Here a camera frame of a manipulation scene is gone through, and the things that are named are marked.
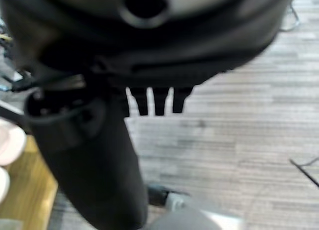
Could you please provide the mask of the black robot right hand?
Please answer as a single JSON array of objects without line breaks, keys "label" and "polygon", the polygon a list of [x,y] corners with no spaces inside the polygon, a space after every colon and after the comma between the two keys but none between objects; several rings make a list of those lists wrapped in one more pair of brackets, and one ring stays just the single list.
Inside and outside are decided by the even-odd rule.
[{"label": "black robot right hand", "polygon": [[139,230],[152,194],[124,119],[126,89],[156,115],[263,52],[290,0],[0,0],[17,70],[30,73],[25,126],[60,188],[97,230]]}]

